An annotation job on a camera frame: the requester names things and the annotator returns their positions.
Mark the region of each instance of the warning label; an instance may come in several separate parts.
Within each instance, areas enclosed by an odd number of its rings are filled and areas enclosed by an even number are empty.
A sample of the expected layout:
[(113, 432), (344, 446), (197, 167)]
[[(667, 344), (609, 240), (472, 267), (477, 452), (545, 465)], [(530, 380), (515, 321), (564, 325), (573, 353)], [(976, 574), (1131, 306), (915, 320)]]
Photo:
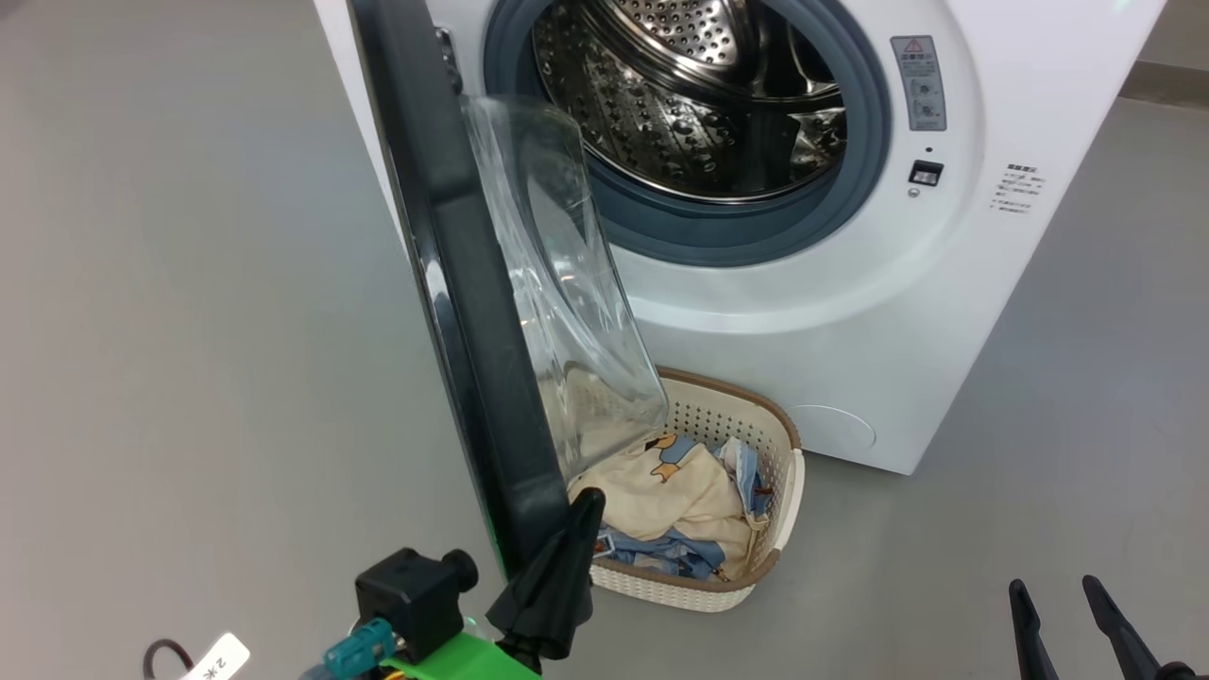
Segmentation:
[(907, 93), (907, 120), (915, 131), (948, 129), (941, 62), (930, 35), (903, 35), (890, 39), (898, 63), (898, 75)]
[(1008, 163), (1003, 169), (1003, 177), (995, 185), (990, 208), (1001, 213), (1026, 215), (1032, 211), (1045, 188), (1046, 179), (1037, 173), (1036, 167)]

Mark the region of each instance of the brown basket rim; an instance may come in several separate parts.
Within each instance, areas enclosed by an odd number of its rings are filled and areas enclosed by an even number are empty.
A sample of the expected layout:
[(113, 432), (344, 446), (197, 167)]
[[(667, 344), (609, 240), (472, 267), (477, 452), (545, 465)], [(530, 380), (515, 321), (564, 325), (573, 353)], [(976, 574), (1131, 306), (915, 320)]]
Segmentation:
[[(666, 367), (656, 367), (656, 370), (659, 371), (659, 378), (695, 385), (698, 387), (705, 387), (706, 390), (713, 390), (715, 392), (722, 392), (723, 394), (742, 399), (771, 413), (776, 420), (780, 421), (781, 426), (785, 427), (786, 433), (788, 433), (789, 445), (797, 450), (802, 450), (802, 440), (798, 438), (798, 428), (793, 426), (793, 421), (789, 420), (789, 415), (767, 397), (757, 394), (751, 390), (744, 390), (737, 385), (731, 385), (722, 380), (706, 378), (687, 370)], [(798, 465), (802, 465), (803, 462), (804, 460), (799, 460)], [(653, 581), (655, 583), (675, 586), (677, 588), (686, 588), (689, 590), (699, 590), (704, 593), (734, 593), (751, 588), (763, 581), (764, 577), (773, 571), (773, 566), (776, 565), (779, 559), (781, 559), (781, 551), (773, 548), (767, 555), (764, 555), (764, 559), (762, 559), (754, 569), (748, 570), (747, 574), (734, 581), (698, 581), (696, 578), (688, 578), (684, 576), (659, 574), (658, 571), (650, 571), (649, 569), (642, 569), (641, 566), (634, 566), (631, 564), (624, 564), (612, 559), (595, 560), (592, 565), (609, 571), (625, 574), (626, 576), (634, 576), (635, 578), (642, 578), (644, 581)]]
[(781, 427), (785, 427), (785, 431), (789, 434), (789, 445), (794, 449), (802, 450), (802, 439), (798, 438), (798, 428), (794, 427), (793, 421), (789, 420), (789, 414), (785, 413), (785, 409), (779, 407), (768, 397), (757, 394), (751, 390), (744, 390), (737, 385), (731, 385), (729, 382), (723, 382), (722, 380), (706, 378), (687, 370), (666, 367), (656, 367), (656, 370), (659, 371), (659, 378), (666, 378), (669, 380), (675, 380), (676, 382), (687, 382), (689, 385), (696, 385), (698, 387), (713, 390), (715, 392), (722, 392), (723, 394), (729, 394), (756, 404), (757, 407), (771, 413), (776, 420), (781, 422)]

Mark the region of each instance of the label tag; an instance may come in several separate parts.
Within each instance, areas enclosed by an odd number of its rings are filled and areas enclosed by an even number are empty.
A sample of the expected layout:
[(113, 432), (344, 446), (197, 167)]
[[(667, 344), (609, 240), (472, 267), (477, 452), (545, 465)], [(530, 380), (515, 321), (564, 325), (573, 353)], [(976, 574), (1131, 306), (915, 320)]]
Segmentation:
[(1032, 212), (1045, 188), (1046, 178), (1041, 177), (1036, 167), (1008, 163), (1003, 177), (995, 185), (990, 207), (1001, 213), (1026, 215)]
[(235, 634), (226, 633), (180, 680), (227, 680), (248, 663), (250, 656), (251, 652)]
[(949, 120), (944, 106), (941, 62), (931, 35), (898, 35), (890, 39), (907, 93), (907, 121), (915, 131), (942, 132)]

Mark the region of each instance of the stainless steel drum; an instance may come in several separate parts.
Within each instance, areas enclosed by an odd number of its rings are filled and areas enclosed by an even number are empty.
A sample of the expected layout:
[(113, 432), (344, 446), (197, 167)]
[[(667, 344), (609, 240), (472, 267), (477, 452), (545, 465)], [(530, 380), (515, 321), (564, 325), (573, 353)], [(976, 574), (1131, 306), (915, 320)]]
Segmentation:
[(771, 198), (839, 162), (844, 105), (788, 22), (744, 0), (557, 0), (533, 28), (550, 99), (591, 152), (658, 191)]

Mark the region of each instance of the gray floor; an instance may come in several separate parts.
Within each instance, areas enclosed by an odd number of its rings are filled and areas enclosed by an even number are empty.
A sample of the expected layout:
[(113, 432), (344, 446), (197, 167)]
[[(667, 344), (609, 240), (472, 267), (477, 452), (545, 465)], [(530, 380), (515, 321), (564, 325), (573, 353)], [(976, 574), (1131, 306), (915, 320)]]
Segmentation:
[(1167, 0), (1139, 59), (1173, 67), (1209, 70), (1209, 2)]
[(551, 675), (1018, 678), (1019, 577), (1064, 680), (1120, 676), (1088, 572), (1161, 661), (1209, 669), (1207, 178), (1209, 115), (1120, 100), (916, 474), (810, 461), (747, 603), (601, 594)]

